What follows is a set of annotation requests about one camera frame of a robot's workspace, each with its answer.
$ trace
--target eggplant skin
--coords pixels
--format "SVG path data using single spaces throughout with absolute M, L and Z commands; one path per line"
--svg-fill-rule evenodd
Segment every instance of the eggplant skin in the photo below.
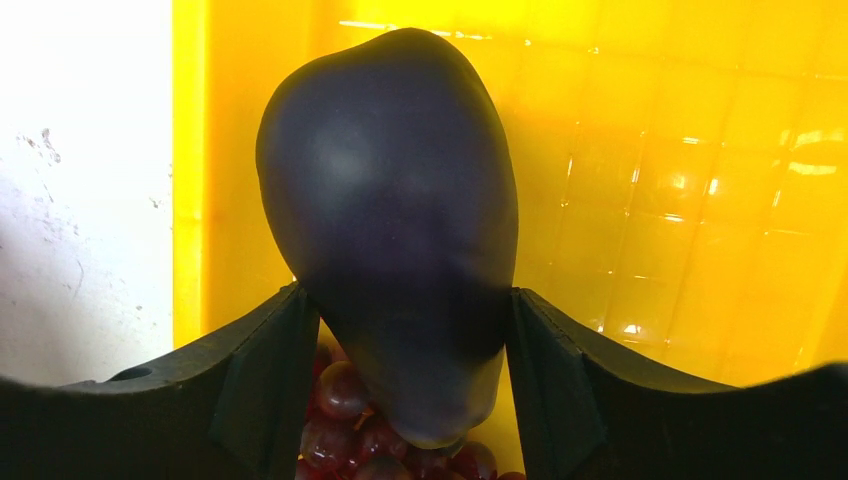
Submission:
M 398 433 L 440 448 L 485 420 L 518 206 L 459 50 L 399 29 L 307 63 L 266 107 L 256 166 L 280 252 Z

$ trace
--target red grape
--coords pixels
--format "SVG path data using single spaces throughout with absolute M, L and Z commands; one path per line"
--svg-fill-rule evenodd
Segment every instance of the red grape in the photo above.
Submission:
M 407 450 L 403 463 L 415 480 L 428 480 L 433 470 L 448 468 L 448 458 L 438 450 L 422 450 L 413 446 Z
M 413 480 L 400 460 L 388 455 L 371 459 L 356 472 L 353 480 Z
M 451 470 L 466 480 L 497 480 L 498 466 L 489 447 L 468 442 L 449 462 Z
M 315 401 L 327 416 L 347 420 L 365 411 L 368 389 L 352 363 L 336 362 L 318 377 Z
M 391 455 L 402 460 L 409 447 L 382 415 L 372 415 L 362 423 L 357 444 L 360 461 L 376 455 Z
M 321 473 L 335 470 L 350 458 L 355 432 L 350 422 L 337 422 L 323 415 L 313 416 L 300 437 L 304 460 Z
M 351 455 L 351 457 L 347 459 L 347 462 L 336 470 L 336 472 L 339 476 L 341 476 L 341 478 L 350 480 L 354 477 L 354 475 L 356 475 L 356 471 L 359 470 L 359 467 L 361 466 L 362 462 L 359 460 L 359 457 Z
M 294 471 L 294 480 L 321 480 L 321 474 L 317 470 L 310 467 L 306 460 L 300 459 L 297 461 L 297 468 Z
M 306 404 L 306 420 L 308 422 L 312 418 L 312 414 L 318 408 L 315 404 L 315 382 L 321 373 L 333 363 L 330 347 L 326 343 L 318 342 L 315 346 L 315 360 L 312 362 L 312 388 L 309 391 L 309 402 Z

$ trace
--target yellow plastic crate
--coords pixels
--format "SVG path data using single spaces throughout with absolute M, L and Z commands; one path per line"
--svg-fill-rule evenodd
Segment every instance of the yellow plastic crate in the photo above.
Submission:
M 175 0 L 176 346 L 292 279 L 254 166 L 275 87 L 406 26 L 456 45 L 498 107 L 516 285 L 734 385 L 848 358 L 841 0 Z M 521 468 L 507 377 L 475 432 L 504 471 Z

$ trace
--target purple eggplant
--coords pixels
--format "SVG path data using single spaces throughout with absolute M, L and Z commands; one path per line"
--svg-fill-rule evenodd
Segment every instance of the purple eggplant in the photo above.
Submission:
M 485 420 L 518 207 L 468 60 L 400 29 L 309 62 L 271 97 L 256 165 L 277 246 L 397 432 L 438 448 Z

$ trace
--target white wall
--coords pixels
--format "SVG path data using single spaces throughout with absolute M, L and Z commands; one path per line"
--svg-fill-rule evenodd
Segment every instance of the white wall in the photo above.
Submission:
M 0 374 L 172 346 L 171 2 L 0 0 Z

